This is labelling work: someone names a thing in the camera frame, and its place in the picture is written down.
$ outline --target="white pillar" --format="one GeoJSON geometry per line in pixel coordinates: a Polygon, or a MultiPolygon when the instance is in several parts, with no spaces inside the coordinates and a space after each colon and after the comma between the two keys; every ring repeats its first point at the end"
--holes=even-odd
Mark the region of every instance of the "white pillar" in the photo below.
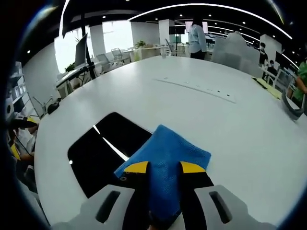
{"type": "Polygon", "coordinates": [[[106,53],[104,33],[102,29],[102,24],[90,27],[92,46],[95,58],[99,54],[106,53]]]}
{"type": "Polygon", "coordinates": [[[169,19],[159,21],[159,35],[160,35],[161,44],[166,45],[165,39],[167,39],[168,42],[171,41],[171,36],[174,36],[174,35],[169,34],[169,27],[174,26],[174,25],[175,25],[175,22],[169,19]]]}
{"type": "Polygon", "coordinates": [[[265,52],[268,55],[269,61],[273,60],[275,62],[276,51],[278,53],[282,53],[282,44],[280,44],[274,38],[266,34],[263,34],[260,37],[260,42],[263,42],[265,44],[265,52]]]}

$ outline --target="ceiling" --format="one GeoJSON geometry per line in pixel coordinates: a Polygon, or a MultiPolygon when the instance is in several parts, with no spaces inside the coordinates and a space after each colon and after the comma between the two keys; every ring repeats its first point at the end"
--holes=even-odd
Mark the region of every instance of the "ceiling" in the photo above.
{"type": "MultiPolygon", "coordinates": [[[[70,0],[64,14],[64,30],[72,30],[81,26],[80,15],[85,13],[85,24],[97,25],[103,21],[127,20],[140,13],[154,10],[160,7],[177,5],[183,3],[211,3],[236,7],[260,17],[265,18],[286,31],[293,39],[289,39],[278,29],[263,20],[247,13],[232,9],[214,6],[181,6],[155,11],[141,17],[135,18],[132,22],[157,22],[162,19],[173,19],[183,22],[192,19],[195,15],[201,15],[208,22],[209,26],[215,26],[230,30],[238,30],[244,34],[259,39],[260,35],[267,34],[275,36],[275,39],[282,43],[285,54],[293,61],[299,61],[297,55],[300,48],[307,41],[306,19],[304,20],[303,7],[298,0],[291,3],[286,0],[260,0],[255,3],[250,1],[232,0],[168,0],[168,1],[147,1],[143,0],[70,0]],[[274,10],[279,8],[280,16],[274,10]]],[[[53,42],[59,35],[59,22],[65,0],[54,0],[53,6],[57,6],[44,20],[41,20],[31,31],[26,41],[22,44],[18,59],[25,64],[39,50],[53,42]]],[[[209,27],[209,31],[224,33],[224,29],[209,27]]],[[[250,42],[256,42],[253,38],[244,36],[250,42]]]]}

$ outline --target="blue cloth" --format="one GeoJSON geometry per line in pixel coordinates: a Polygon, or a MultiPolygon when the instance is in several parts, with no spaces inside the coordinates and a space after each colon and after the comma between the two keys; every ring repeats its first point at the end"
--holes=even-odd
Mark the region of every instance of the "blue cloth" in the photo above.
{"type": "Polygon", "coordinates": [[[120,177],[131,164],[149,161],[149,208],[155,217],[164,221],[180,211],[180,161],[194,163],[206,169],[210,157],[210,153],[192,145],[169,128],[159,125],[145,144],[115,171],[115,175],[120,177]]]}

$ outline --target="white table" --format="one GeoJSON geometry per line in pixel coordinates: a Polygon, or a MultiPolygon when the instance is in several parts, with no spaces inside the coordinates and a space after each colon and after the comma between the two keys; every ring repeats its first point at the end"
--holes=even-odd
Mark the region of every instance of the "white table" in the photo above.
{"type": "Polygon", "coordinates": [[[278,100],[239,70],[187,57],[153,57],[92,80],[42,119],[35,178],[51,225],[69,221],[86,200],[69,165],[69,147],[114,111],[151,132],[163,124],[209,151],[213,183],[243,200],[258,221],[278,225],[306,186],[305,115],[290,120],[278,100]],[[235,103],[153,80],[166,77],[228,92],[235,103]]]}

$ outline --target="monitor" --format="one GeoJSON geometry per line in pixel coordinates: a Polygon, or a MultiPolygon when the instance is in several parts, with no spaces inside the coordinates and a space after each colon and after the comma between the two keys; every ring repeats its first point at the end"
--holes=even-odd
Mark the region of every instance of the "monitor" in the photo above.
{"type": "Polygon", "coordinates": [[[169,27],[169,34],[170,35],[184,35],[184,26],[170,26],[169,27]]]}
{"type": "MultiPolygon", "coordinates": [[[[190,27],[192,26],[193,22],[186,22],[186,31],[187,32],[190,32],[190,27]]],[[[208,23],[207,22],[202,22],[202,29],[203,29],[203,32],[205,34],[208,33],[208,23]]]]}
{"type": "Polygon", "coordinates": [[[86,41],[87,34],[81,38],[76,46],[75,69],[86,64],[86,41]]]}

